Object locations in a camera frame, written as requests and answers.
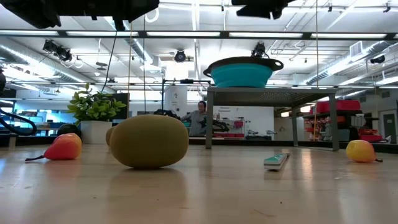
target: doorway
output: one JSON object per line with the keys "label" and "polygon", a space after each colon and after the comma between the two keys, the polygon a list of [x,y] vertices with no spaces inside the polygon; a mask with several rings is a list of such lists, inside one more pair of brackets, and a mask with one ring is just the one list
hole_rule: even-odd
{"label": "doorway", "polygon": [[380,113],[382,118],[382,135],[386,138],[391,136],[391,144],[397,144],[397,119],[395,111],[384,111]]}

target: pear stem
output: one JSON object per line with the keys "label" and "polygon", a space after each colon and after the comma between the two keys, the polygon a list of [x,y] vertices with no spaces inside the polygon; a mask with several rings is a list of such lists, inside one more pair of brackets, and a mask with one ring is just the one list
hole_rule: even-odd
{"label": "pear stem", "polygon": [[36,158],[26,158],[26,159],[25,159],[25,162],[34,161],[34,160],[36,160],[36,159],[43,159],[43,158],[44,158],[44,156],[39,156],[39,157],[36,157]]}

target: person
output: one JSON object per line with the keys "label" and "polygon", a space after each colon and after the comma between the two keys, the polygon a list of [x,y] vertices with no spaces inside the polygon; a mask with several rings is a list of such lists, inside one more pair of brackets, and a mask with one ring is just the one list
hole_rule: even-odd
{"label": "person", "polygon": [[198,103],[198,109],[187,114],[181,118],[182,121],[188,119],[191,120],[191,128],[189,130],[189,136],[191,137],[202,137],[206,133],[206,126],[203,126],[201,122],[206,118],[206,102],[200,101]]}

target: potted plant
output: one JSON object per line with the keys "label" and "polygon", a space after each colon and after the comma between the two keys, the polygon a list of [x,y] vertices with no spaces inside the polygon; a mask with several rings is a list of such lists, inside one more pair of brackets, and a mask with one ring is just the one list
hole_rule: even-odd
{"label": "potted plant", "polygon": [[116,113],[127,105],[116,99],[111,99],[112,94],[104,94],[97,91],[91,92],[87,83],[86,91],[76,92],[68,105],[67,113],[74,113],[77,119],[76,125],[81,124],[83,142],[87,144],[106,144],[105,135],[112,127],[110,121]]}

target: collapsible colander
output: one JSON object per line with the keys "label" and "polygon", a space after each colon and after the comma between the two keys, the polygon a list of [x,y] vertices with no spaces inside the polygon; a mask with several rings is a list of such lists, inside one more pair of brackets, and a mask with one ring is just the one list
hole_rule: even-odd
{"label": "collapsible colander", "polygon": [[212,78],[216,87],[264,88],[272,73],[283,67],[275,59],[231,57],[212,63],[203,74]]}

